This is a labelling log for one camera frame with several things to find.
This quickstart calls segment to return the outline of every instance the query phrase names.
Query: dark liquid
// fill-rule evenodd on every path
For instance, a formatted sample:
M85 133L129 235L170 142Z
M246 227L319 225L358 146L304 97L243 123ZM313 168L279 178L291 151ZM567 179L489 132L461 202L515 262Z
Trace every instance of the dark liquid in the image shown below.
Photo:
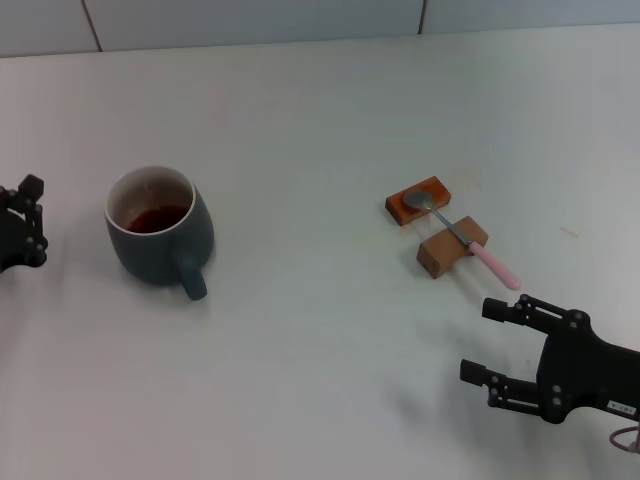
M173 227L184 218L189 207L166 205L142 212L129 224L127 230L134 233L154 233Z

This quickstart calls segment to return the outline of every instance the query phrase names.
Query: white table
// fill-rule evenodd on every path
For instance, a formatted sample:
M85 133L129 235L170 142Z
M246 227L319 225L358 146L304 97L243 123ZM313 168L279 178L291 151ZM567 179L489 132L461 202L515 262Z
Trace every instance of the white table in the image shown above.
M629 479L595 410L486 405L462 358L533 380L544 337L477 260L432 280L437 175L523 291L640 349L640 26L0 61L0 183L45 180L49 260L0 276L0 478ZM120 267L102 218L142 165L211 211L209 296Z

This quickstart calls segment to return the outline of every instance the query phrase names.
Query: mug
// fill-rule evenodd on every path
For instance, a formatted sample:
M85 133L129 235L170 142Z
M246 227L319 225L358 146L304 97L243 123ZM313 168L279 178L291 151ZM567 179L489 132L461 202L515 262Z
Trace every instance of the mug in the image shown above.
M104 214L113 248L133 276L182 283L191 300L207 295L201 268L213 250L213 225L187 177L159 166L129 172L111 187Z

